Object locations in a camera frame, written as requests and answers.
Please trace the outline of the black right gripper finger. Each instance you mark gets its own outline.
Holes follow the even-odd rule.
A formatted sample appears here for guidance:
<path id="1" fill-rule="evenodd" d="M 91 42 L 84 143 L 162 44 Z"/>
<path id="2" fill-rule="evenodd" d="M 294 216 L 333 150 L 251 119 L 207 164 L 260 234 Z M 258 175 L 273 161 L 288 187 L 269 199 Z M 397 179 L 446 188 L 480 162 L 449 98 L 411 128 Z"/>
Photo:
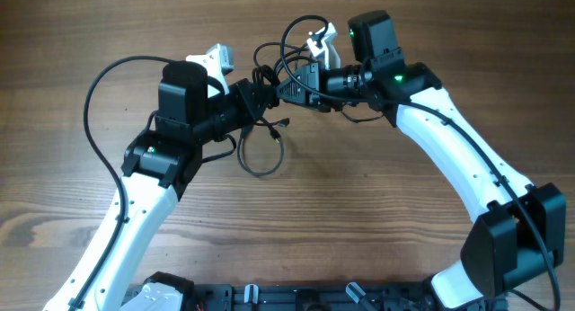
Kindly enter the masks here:
<path id="1" fill-rule="evenodd" d="M 310 99 L 310 93 L 301 87 L 279 87 L 276 89 L 277 97 L 290 104 L 294 104 L 309 110 L 318 111 L 319 107 L 316 102 Z"/>
<path id="2" fill-rule="evenodd" d="M 303 65 L 293 73 L 293 77 L 278 86 L 277 93 L 308 93 L 310 89 L 319 91 L 319 75 L 317 63 Z"/>

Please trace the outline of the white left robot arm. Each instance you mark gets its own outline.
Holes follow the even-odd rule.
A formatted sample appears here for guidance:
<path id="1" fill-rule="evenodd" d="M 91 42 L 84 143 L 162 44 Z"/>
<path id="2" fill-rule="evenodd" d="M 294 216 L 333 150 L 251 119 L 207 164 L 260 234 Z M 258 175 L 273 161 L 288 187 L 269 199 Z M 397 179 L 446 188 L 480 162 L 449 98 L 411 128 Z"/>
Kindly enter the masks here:
<path id="1" fill-rule="evenodd" d="M 47 310 L 119 310 L 146 249 L 199 168 L 203 147 L 261 120 L 276 104 L 273 84 L 226 86 L 197 62 L 162 58 L 158 108 L 131 141 L 121 170 L 108 170 L 116 193 L 80 262 Z"/>

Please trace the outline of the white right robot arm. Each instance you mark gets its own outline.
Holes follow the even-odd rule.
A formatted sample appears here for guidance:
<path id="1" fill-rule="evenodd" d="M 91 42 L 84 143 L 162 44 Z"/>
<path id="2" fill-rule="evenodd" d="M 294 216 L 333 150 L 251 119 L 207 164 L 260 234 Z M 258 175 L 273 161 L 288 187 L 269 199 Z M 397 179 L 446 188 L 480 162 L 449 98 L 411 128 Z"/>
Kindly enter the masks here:
<path id="1" fill-rule="evenodd" d="M 555 270 L 564 257 L 567 208 L 561 191 L 551 183 L 536 186 L 507 164 L 465 120 L 430 68 L 406 62 L 387 12 L 360 14 L 348 26 L 355 65 L 341 64 L 332 43 L 337 32 L 323 22 L 307 38 L 307 63 L 289 72 L 277 93 L 317 111 L 367 104 L 412 139 L 451 183 L 473 226 L 459 259 L 431 278 L 436 308 L 461 310 L 514 294 L 541 274 L 559 301 Z"/>

